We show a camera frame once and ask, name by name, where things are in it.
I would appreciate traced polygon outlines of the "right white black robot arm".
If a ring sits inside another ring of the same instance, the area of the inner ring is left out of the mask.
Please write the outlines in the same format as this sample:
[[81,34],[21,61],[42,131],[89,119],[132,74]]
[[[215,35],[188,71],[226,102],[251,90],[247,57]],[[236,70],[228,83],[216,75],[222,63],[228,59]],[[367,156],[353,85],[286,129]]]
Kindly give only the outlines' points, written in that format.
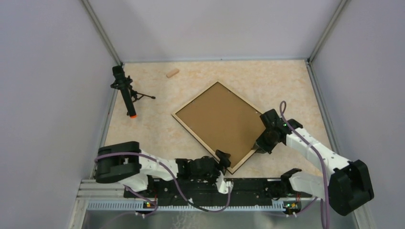
[[333,152],[314,138],[294,119],[284,121],[275,109],[260,115],[265,127],[255,148],[271,153],[279,143],[295,149],[322,172],[315,176],[301,169],[291,169],[281,176],[280,191],[287,197],[304,192],[328,201],[339,215],[346,216],[374,198],[367,165]]

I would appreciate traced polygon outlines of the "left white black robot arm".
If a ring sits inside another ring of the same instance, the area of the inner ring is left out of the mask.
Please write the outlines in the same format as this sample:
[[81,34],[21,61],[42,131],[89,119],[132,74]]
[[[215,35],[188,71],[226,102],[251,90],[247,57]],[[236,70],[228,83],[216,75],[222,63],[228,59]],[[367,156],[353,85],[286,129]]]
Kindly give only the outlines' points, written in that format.
[[207,181],[212,183],[221,194],[227,194],[233,188],[232,181],[225,180],[230,166],[229,156],[219,153],[217,162],[213,157],[198,159],[164,159],[141,150],[139,142],[130,141],[98,150],[95,180],[97,183],[120,183],[136,191],[141,197],[153,192],[149,178],[157,177],[164,181]]

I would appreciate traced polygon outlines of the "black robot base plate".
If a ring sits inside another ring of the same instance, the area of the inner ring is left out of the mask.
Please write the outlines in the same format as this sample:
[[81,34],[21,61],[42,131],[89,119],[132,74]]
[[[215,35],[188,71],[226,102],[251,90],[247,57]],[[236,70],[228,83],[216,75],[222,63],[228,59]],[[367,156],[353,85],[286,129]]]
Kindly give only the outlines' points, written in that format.
[[[281,198],[295,198],[295,191],[289,190],[280,179],[232,178],[231,207],[270,206]],[[203,179],[178,179],[183,194],[199,207],[222,207],[227,195],[218,192],[215,183]],[[174,181],[152,179],[140,195],[151,200],[157,199],[159,206],[186,206]]]

